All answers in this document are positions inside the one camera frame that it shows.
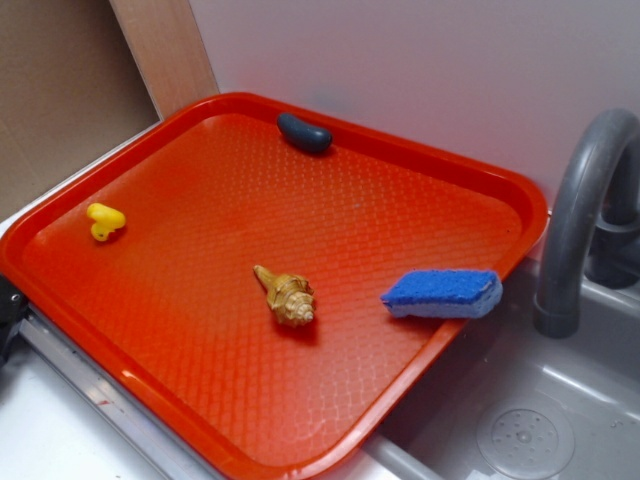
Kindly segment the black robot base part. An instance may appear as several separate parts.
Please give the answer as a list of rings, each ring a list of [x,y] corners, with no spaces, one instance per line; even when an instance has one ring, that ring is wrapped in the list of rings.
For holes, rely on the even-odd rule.
[[[19,323],[25,317],[28,300],[4,275],[1,275],[0,294],[1,366],[4,366],[18,334]]]

